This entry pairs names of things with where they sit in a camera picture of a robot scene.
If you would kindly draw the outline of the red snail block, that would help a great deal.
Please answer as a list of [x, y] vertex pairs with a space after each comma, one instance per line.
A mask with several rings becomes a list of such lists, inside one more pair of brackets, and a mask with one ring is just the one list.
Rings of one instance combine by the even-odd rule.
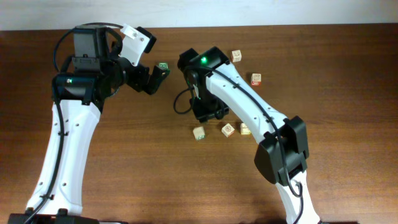
[[251, 85], [259, 86], [262, 82], [262, 75], [260, 73], [253, 73], [251, 75]]

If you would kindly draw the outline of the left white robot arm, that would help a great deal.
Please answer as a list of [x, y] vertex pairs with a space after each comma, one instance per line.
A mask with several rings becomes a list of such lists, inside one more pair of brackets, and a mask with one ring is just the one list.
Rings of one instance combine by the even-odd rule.
[[128, 85], [153, 95], [168, 72], [140, 63], [156, 37], [142, 27], [93, 22], [70, 30], [74, 53], [52, 79], [52, 129], [44, 164], [24, 213], [9, 223], [91, 223], [82, 216], [90, 142], [106, 99]]

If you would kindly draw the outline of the red shell picture block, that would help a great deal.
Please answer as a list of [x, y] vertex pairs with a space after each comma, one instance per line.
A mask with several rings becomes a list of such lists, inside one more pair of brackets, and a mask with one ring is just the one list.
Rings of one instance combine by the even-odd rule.
[[230, 125], [229, 123], [227, 123], [226, 125], [224, 125], [221, 129], [221, 132], [228, 138], [230, 137], [233, 133], [234, 133], [235, 129], [232, 127], [232, 125]]

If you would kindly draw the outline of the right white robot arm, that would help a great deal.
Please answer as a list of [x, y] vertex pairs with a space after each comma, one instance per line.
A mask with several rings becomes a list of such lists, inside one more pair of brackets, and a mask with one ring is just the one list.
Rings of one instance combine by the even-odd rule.
[[202, 54], [188, 49], [180, 54], [177, 67], [192, 96], [190, 111], [199, 122], [223, 119], [232, 111], [248, 127], [258, 144], [256, 168], [277, 187], [287, 223], [321, 223], [307, 187], [304, 121], [288, 118], [266, 103], [217, 47]]

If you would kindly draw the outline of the green N block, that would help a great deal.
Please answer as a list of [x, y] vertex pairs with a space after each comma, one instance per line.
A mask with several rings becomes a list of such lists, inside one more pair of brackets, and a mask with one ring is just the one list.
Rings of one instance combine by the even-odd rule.
[[204, 127], [200, 126], [200, 127], [194, 128], [193, 135], [197, 141], [204, 139], [206, 136]]

